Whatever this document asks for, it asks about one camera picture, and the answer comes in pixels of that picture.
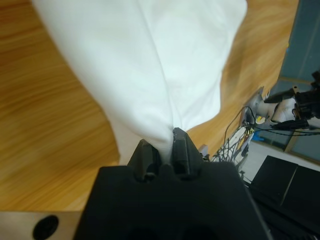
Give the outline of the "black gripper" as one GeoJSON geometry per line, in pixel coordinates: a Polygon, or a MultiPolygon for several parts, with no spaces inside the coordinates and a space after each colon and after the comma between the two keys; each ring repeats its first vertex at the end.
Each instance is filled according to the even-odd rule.
{"type": "Polygon", "coordinates": [[[298,120],[288,120],[271,126],[275,130],[298,130],[310,127],[307,120],[320,118],[320,72],[312,73],[314,82],[311,83],[311,90],[300,91],[296,86],[293,88],[270,95],[264,100],[266,104],[280,103],[290,98],[295,99],[294,110],[292,111],[298,120]]]}

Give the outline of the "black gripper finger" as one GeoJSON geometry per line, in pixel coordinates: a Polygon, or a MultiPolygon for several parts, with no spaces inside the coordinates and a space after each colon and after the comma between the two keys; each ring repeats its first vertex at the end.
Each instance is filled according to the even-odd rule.
{"type": "Polygon", "coordinates": [[[158,176],[160,165],[158,150],[144,139],[139,141],[128,163],[138,182],[151,182],[158,176]]]}
{"type": "Polygon", "coordinates": [[[173,129],[171,164],[174,172],[181,179],[198,177],[203,164],[203,157],[189,135],[182,129],[173,129]]]}

